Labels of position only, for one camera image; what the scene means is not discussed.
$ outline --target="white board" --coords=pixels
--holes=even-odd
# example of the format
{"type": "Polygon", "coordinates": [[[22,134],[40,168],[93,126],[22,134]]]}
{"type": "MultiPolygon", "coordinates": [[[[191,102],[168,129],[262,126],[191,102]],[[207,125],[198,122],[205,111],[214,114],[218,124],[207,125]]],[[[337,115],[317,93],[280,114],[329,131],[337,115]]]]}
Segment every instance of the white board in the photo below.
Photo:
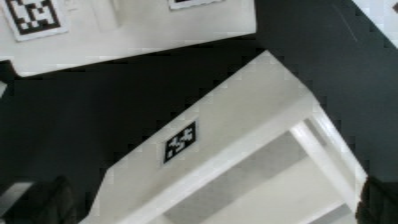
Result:
{"type": "Polygon", "coordinates": [[[257,32],[253,0],[191,0],[186,7],[173,0],[52,1],[68,32],[24,42],[0,10],[0,61],[24,77],[257,32]]]}
{"type": "Polygon", "coordinates": [[[68,32],[65,11],[54,0],[0,0],[17,41],[35,40],[68,32]]]}

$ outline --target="white panel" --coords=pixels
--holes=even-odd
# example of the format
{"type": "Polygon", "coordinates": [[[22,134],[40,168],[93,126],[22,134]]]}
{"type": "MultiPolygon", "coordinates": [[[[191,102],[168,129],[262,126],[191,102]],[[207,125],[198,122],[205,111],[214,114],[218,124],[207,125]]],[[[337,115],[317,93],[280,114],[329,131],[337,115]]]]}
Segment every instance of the white panel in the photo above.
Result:
{"type": "Polygon", "coordinates": [[[232,207],[242,195],[257,189],[306,157],[308,154],[296,138],[290,133],[285,133],[166,212],[175,224],[202,224],[218,212],[228,206],[232,207]]]}
{"type": "Polygon", "coordinates": [[[70,32],[22,43],[0,10],[0,61],[13,61],[22,76],[257,32],[255,0],[225,0],[182,10],[171,10],[170,0],[81,0],[74,4],[70,32]]]}
{"type": "Polygon", "coordinates": [[[162,215],[148,224],[175,224],[168,217],[162,215]]]}
{"type": "Polygon", "coordinates": [[[314,113],[310,120],[328,142],[326,153],[338,166],[345,181],[351,184],[360,198],[369,175],[322,108],[319,108],[319,112],[314,113]]]}
{"type": "Polygon", "coordinates": [[[314,214],[344,204],[312,159],[239,198],[203,224],[303,223],[314,214]]]}
{"type": "Polygon", "coordinates": [[[351,185],[351,182],[345,179],[345,174],[342,173],[342,169],[340,169],[337,163],[333,162],[333,159],[331,159],[328,151],[326,151],[326,147],[322,146],[322,144],[315,138],[315,135],[312,133],[312,130],[310,130],[305,122],[301,122],[298,124],[298,126],[292,128],[292,134],[294,134],[296,139],[303,145],[303,148],[310,154],[310,157],[315,160],[319,169],[322,170],[324,175],[329,178],[331,184],[337,187],[337,190],[345,199],[345,203],[347,203],[353,211],[356,211],[358,202],[360,202],[360,195],[356,194],[358,193],[356,187],[351,185]]]}

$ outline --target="black background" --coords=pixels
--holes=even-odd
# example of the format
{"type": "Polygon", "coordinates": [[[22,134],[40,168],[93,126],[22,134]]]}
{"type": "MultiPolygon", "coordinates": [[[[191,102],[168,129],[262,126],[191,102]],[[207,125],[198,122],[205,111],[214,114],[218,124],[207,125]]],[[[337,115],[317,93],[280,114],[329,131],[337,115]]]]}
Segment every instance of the black background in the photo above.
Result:
{"type": "Polygon", "coordinates": [[[257,9],[244,38],[24,80],[0,64],[0,184],[67,175],[81,216],[107,167],[264,49],[314,90],[369,173],[398,182],[397,48],[349,1],[258,0],[257,9]]]}

